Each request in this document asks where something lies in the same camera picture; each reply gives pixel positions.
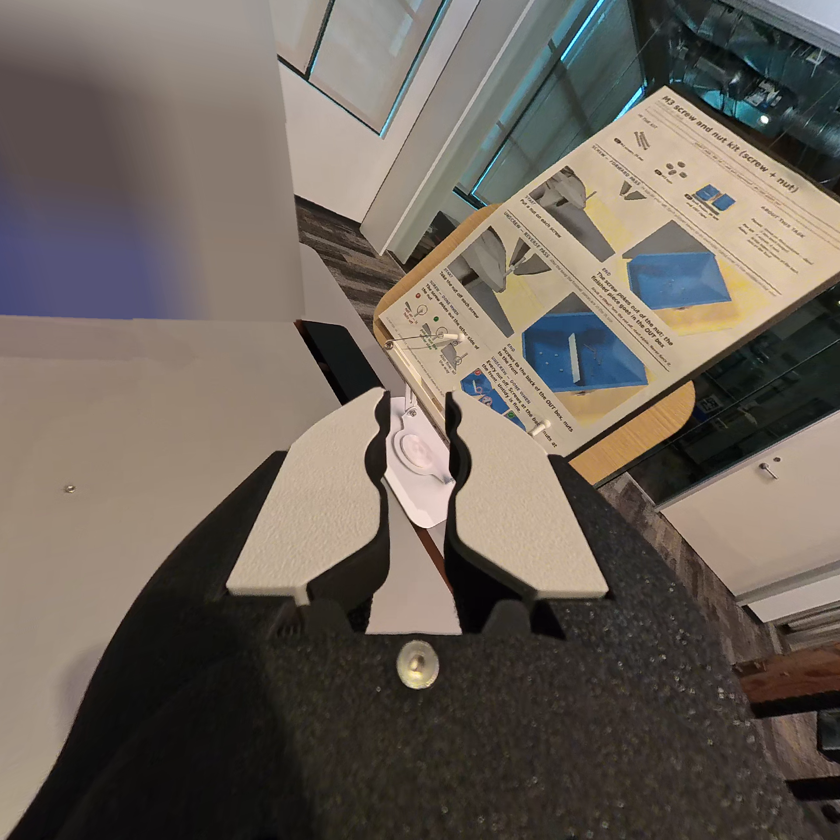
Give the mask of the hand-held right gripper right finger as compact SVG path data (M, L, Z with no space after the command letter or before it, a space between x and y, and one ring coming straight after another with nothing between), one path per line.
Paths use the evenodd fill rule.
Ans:
M550 456L463 392L445 399L449 469L444 570L464 634L560 634L552 602L609 586Z

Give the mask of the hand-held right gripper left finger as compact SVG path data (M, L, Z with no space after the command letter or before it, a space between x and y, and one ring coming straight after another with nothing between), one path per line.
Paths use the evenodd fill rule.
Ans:
M228 594L297 607L328 602L353 631L367 632L391 568L390 408L390 393L373 387L289 447L228 575Z

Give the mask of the black table inlay panel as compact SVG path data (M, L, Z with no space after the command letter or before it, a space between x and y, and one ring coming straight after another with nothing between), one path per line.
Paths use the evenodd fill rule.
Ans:
M296 326L342 406L375 387L384 387L344 326L308 320L298 320Z

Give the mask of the white low cabinet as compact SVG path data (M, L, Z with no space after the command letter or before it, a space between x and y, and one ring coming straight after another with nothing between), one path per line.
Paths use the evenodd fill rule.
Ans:
M759 470L764 461L779 480ZM838 642L839 413L658 511L789 649Z

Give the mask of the printed instruction sheet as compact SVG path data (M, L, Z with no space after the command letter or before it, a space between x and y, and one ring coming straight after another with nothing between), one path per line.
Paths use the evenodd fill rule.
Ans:
M463 392L592 445L838 281L838 200L665 87L515 193L381 315L438 426Z

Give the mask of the brown wooden table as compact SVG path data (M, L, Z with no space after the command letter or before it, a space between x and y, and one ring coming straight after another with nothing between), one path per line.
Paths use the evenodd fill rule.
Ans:
M838 642L742 661L732 670L757 719L816 713L817 750L838 764Z

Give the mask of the glass partition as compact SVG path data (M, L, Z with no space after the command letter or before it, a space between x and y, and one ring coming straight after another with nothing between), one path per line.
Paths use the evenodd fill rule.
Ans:
M454 186L472 207L506 201L641 102L637 2L572 2Z

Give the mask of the frosted glass window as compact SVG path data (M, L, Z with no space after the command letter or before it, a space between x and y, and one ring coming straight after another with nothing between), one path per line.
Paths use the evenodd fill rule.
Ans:
M447 1L270 1L281 65L367 129L390 127Z

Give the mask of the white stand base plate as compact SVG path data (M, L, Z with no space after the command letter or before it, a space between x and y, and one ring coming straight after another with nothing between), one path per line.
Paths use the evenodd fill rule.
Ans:
M447 517L455 487L448 461L446 443L411 389L406 388L404 396L394 396L385 480L409 520L421 529L431 529Z

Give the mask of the silver ventilation duct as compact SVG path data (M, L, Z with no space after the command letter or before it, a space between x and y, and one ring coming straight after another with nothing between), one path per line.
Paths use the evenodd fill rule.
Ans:
M838 157L838 55L725 3L665 6L674 84L767 138Z

